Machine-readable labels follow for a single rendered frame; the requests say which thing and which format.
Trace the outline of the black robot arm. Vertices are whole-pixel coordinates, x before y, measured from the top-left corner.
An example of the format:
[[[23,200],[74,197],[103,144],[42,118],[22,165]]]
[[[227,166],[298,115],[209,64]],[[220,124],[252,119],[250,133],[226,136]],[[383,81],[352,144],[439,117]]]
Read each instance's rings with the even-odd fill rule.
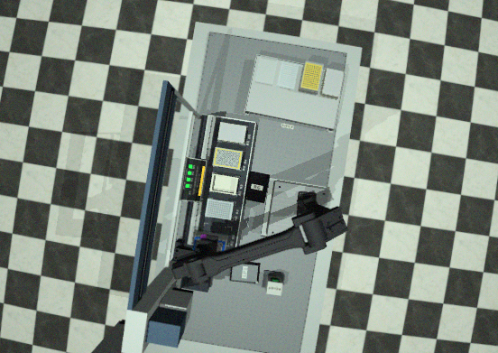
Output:
[[[317,204],[316,198],[315,192],[300,191],[297,216],[291,219],[294,226],[280,233],[220,252],[205,252],[207,246],[204,245],[197,245],[195,250],[187,246],[177,246],[174,260],[179,262],[173,263],[171,269],[175,280],[187,276],[191,277],[193,283],[202,285],[210,277],[228,268],[288,249],[302,248],[304,254],[308,255],[326,248],[328,241],[347,232],[348,228],[340,207],[326,208]],[[300,226],[308,240],[306,245]]]

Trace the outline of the grey tip rack with blue edge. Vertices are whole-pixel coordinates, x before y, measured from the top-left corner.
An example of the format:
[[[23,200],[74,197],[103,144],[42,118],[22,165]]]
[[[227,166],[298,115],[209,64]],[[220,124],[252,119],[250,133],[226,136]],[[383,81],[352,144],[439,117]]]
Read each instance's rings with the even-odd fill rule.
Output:
[[[219,234],[213,234],[213,233],[208,233],[208,232],[202,232],[202,231],[199,231],[196,235],[195,235],[195,240],[194,240],[194,246],[193,246],[193,250],[195,249],[195,247],[197,246],[199,240],[200,240],[200,236],[201,234],[206,234],[206,235],[211,235],[211,236],[217,236],[218,237],[218,242],[217,242],[217,251],[223,251],[223,250],[226,250],[226,244],[227,244],[227,239],[228,239],[228,236],[224,236],[224,235],[219,235]]]

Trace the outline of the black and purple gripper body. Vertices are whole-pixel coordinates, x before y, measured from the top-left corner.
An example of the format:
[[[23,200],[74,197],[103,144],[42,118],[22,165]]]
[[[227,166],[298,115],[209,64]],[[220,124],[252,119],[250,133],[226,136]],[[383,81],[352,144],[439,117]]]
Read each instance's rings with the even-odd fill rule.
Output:
[[[206,239],[200,239],[199,245],[207,246],[205,252],[216,252],[217,251],[218,237],[207,235]]]

